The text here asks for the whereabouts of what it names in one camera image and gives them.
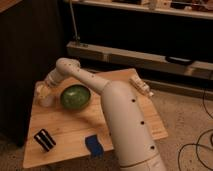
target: blue sponge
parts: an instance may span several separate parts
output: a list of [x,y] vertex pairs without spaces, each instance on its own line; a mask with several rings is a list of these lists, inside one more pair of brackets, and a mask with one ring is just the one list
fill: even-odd
[[85,144],[87,149],[91,152],[92,157],[100,156],[104,152],[102,145],[98,141],[97,135],[86,137]]

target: wooden tabletop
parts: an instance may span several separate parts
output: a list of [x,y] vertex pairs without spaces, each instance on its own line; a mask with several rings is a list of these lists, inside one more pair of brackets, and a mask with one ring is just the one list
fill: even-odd
[[[135,69],[126,69],[103,72],[98,75],[110,80],[123,80],[128,82],[129,78],[136,73]],[[45,108],[40,106],[34,97],[28,139],[25,146],[24,168],[46,165],[89,155],[90,152],[87,150],[84,143],[85,137],[94,134],[97,134],[104,151],[113,149],[102,114],[100,97],[96,93],[91,91],[91,101],[89,105],[81,111],[68,111],[63,109],[60,105],[59,97],[61,92],[66,87],[77,83],[79,83],[79,81],[71,77],[54,89],[56,103],[53,107]],[[167,137],[168,133],[152,101],[139,94],[135,88],[132,87],[132,89],[138,95],[141,109],[145,115],[145,120],[148,123],[153,138],[156,140]],[[33,138],[42,128],[46,129],[57,143],[49,152],[45,152]]]

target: black cable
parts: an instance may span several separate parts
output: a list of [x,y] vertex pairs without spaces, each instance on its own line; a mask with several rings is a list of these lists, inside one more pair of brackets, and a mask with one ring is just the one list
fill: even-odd
[[[211,80],[212,75],[213,75],[213,71],[211,71],[210,74],[209,74],[209,80]],[[207,107],[206,107],[206,103],[205,103],[206,90],[207,90],[207,87],[205,87],[205,88],[204,88],[204,91],[203,91],[203,98],[202,98],[203,107],[204,107],[204,109],[205,109],[205,112],[213,119],[213,115],[209,112],[209,110],[208,110]]]
[[[205,134],[207,134],[207,133],[209,133],[209,132],[212,132],[212,131],[213,131],[213,129],[209,129],[209,130],[203,132],[203,133],[199,136],[199,138],[198,138],[196,144],[199,144],[201,138],[202,138]],[[213,134],[211,134],[211,136],[210,136],[211,145],[212,145],[212,136],[213,136]],[[198,161],[199,161],[205,168],[207,168],[207,169],[209,169],[209,170],[213,170],[213,168],[207,166],[207,165],[201,160],[201,158],[200,158],[200,156],[199,156],[199,154],[198,154],[198,146],[196,146],[196,155],[197,155]]]
[[[207,169],[209,169],[209,170],[213,170],[213,168],[207,166],[207,165],[201,160],[201,158],[200,158],[200,156],[199,156],[199,153],[198,153],[198,147],[202,147],[202,148],[208,149],[208,150],[210,150],[210,151],[213,152],[213,148],[210,148],[210,147],[208,147],[208,146],[206,146],[206,145],[203,145],[203,144],[199,144],[201,138],[202,138],[205,134],[207,134],[207,133],[209,133],[209,132],[213,132],[213,129],[210,129],[210,130],[207,130],[207,131],[203,132],[203,133],[199,136],[199,138],[198,138],[198,140],[197,140],[197,143],[188,143],[188,144],[183,145],[183,146],[180,148],[180,150],[179,150],[179,152],[178,152],[178,169],[179,169],[180,171],[181,171],[181,165],[180,165],[180,156],[181,156],[181,152],[182,152],[183,149],[184,149],[185,147],[187,147],[187,146],[195,146],[195,147],[196,147],[196,157],[198,158],[198,161],[199,161],[205,168],[207,168]],[[213,133],[212,133],[211,136],[210,136],[210,142],[211,142],[211,145],[212,145],[212,147],[213,147]]]

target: floor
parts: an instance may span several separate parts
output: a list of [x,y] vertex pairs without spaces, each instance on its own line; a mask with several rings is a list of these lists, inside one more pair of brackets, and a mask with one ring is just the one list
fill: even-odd
[[[207,115],[202,99],[174,93],[153,90],[152,101],[159,112],[169,133],[168,138],[157,140],[157,146],[168,171],[178,171],[178,151],[187,143],[196,143],[198,137],[208,129],[213,129],[213,119]],[[207,110],[213,115],[213,101],[205,101]],[[210,134],[201,138],[200,144],[213,148]],[[22,168],[24,147],[17,148],[0,135],[0,170],[25,170]],[[199,148],[199,156],[205,165],[213,168],[213,153],[206,148]],[[186,146],[180,155],[182,171],[207,171],[198,161],[195,146]],[[113,151],[106,152],[99,158],[83,157],[41,166],[27,171],[116,171],[118,163]]]

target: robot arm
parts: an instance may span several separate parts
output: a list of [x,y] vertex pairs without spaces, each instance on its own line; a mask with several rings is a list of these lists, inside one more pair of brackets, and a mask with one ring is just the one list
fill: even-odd
[[101,107],[122,171],[165,171],[144,121],[137,97],[128,84],[110,81],[79,68],[75,60],[60,58],[45,82],[57,86],[73,76],[101,96]]

